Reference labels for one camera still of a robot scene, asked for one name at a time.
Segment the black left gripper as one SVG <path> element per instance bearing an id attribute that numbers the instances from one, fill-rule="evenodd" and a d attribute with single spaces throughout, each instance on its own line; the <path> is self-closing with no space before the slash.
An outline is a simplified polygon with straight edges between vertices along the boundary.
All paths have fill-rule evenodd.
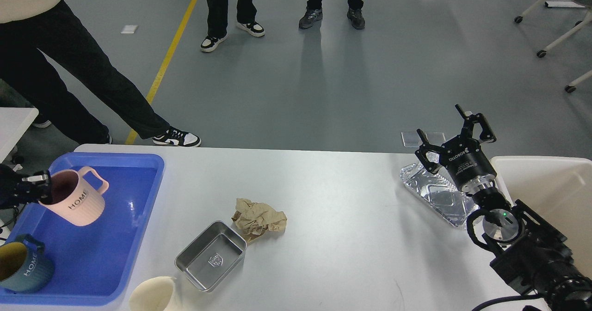
<path id="1" fill-rule="evenodd" d="M 52 192 L 50 187 L 22 189 L 18 193 L 17 185 L 20 182 L 33 185 L 51 183 L 49 172 L 36 172 L 31 176 L 19 174 L 7 165 L 0 164 L 0 209 L 8 209 L 27 203 L 52 203 Z"/>

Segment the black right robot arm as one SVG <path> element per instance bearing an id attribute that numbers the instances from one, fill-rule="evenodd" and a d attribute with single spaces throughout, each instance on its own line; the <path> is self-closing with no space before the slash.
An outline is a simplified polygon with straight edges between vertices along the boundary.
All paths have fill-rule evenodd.
<path id="1" fill-rule="evenodd" d="M 494 254 L 490 267 L 517 292 L 483 302 L 476 311 L 532 299 L 545 300 L 552 311 L 589 311 L 592 282 L 575 267 L 566 236 L 521 200 L 511 204 L 497 189 L 497 172 L 481 148 L 495 142 L 494 132 L 482 113 L 467 115 L 455 107 L 463 119 L 460 134 L 438 146 L 419 128 L 415 154 L 431 174 L 445 168 L 455 187 L 477 205 L 467 218 L 467 233 L 476 246 Z"/>

